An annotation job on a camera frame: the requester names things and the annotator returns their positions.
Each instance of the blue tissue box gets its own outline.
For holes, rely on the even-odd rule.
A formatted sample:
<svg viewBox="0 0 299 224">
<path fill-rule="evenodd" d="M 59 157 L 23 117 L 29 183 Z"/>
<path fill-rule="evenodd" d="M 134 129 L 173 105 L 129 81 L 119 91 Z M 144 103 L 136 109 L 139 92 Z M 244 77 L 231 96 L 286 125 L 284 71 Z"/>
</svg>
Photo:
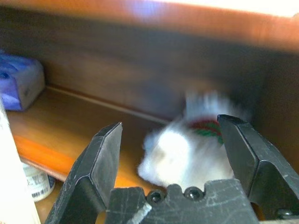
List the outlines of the blue tissue box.
<svg viewBox="0 0 299 224">
<path fill-rule="evenodd" d="M 34 59 L 0 54 L 0 95 L 6 110 L 25 110 L 45 88 L 42 65 Z"/>
</svg>

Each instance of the orange wooden surface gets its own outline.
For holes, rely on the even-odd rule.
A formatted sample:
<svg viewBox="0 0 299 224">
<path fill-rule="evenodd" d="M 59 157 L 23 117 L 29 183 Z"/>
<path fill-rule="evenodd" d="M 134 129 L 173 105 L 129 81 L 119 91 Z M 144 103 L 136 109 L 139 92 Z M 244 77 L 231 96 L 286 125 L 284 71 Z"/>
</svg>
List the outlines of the orange wooden surface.
<svg viewBox="0 0 299 224">
<path fill-rule="evenodd" d="M 0 0 L 0 4 L 299 51 L 295 18 L 152 0 Z"/>
<path fill-rule="evenodd" d="M 46 90 L 25 112 L 8 112 L 21 159 L 65 181 L 76 158 L 101 128 L 123 122 L 115 187 L 157 188 L 137 175 L 145 134 L 161 125 L 79 98 Z"/>
<path fill-rule="evenodd" d="M 73 158 L 18 135 L 14 135 L 14 141 L 22 160 L 29 161 L 57 179 L 65 181 L 75 162 Z"/>
</svg>

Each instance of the white plush toy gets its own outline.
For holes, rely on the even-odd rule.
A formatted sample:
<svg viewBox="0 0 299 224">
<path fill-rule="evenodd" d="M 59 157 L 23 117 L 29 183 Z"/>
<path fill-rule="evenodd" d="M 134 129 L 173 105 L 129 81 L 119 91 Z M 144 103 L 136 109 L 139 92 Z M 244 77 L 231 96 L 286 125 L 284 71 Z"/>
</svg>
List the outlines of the white plush toy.
<svg viewBox="0 0 299 224">
<path fill-rule="evenodd" d="M 159 186 L 179 184 L 183 191 L 191 186 L 204 190 L 207 181 L 232 178 L 218 114 L 249 119 L 247 113 L 217 92 L 187 94 L 183 117 L 146 136 L 139 176 Z"/>
</svg>

